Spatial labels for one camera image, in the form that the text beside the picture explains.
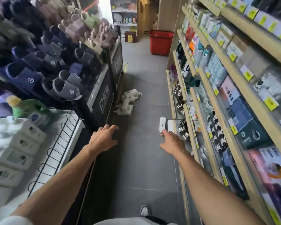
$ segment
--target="red shopping basket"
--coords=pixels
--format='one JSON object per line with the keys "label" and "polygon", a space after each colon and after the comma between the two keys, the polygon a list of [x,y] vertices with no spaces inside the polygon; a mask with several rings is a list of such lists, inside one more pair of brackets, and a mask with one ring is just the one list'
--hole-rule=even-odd
{"label": "red shopping basket", "polygon": [[170,31],[150,30],[149,36],[151,54],[168,56],[171,49],[173,33]]}

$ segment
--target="forearm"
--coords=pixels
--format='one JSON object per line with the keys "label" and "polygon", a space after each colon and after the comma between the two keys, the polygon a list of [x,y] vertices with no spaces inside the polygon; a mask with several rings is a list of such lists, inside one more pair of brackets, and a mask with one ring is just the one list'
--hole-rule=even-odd
{"label": "forearm", "polygon": [[94,151],[83,148],[73,160],[35,191],[12,215],[28,218],[34,225],[60,225],[97,156]]}
{"label": "forearm", "polygon": [[206,225],[265,225],[255,212],[204,170],[188,151],[178,151],[174,156]]}

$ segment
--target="hand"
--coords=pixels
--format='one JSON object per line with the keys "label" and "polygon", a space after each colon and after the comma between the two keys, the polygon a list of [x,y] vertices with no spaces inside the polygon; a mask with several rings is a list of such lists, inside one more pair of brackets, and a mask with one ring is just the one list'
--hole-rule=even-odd
{"label": "hand", "polygon": [[177,134],[162,130],[161,134],[165,136],[165,142],[160,144],[160,147],[167,153],[175,156],[177,153],[186,150],[184,141],[179,138]]}
{"label": "hand", "polygon": [[117,140],[113,140],[112,134],[115,130],[118,130],[119,127],[116,125],[105,125],[100,127],[97,132],[93,132],[90,142],[88,145],[84,146],[89,151],[94,151],[97,154],[100,154],[102,151],[107,151],[111,147],[118,144]]}

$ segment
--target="aisle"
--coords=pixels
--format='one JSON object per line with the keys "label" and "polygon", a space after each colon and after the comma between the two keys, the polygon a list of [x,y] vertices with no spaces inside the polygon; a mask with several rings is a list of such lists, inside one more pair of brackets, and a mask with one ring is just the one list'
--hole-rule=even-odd
{"label": "aisle", "polygon": [[164,142],[159,119],[170,118],[167,60],[151,55],[148,37],[123,41],[123,61],[128,63],[123,91],[135,88],[143,95],[133,103],[132,116],[111,119],[120,128],[118,145],[97,158],[82,212],[87,224],[138,217],[144,204],[153,216],[185,224],[179,165],[159,148]]}

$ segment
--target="left hand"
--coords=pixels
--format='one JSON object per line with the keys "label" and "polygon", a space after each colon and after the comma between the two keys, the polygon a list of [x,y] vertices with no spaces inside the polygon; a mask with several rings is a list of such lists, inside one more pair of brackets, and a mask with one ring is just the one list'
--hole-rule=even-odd
{"label": "left hand", "polygon": [[93,132],[90,142],[84,146],[84,148],[89,151],[94,151],[96,154],[100,154],[102,151],[107,151],[118,144],[117,140],[112,139],[112,134],[118,129],[119,127],[116,125],[112,125],[111,127],[109,125],[100,127],[97,132]]}

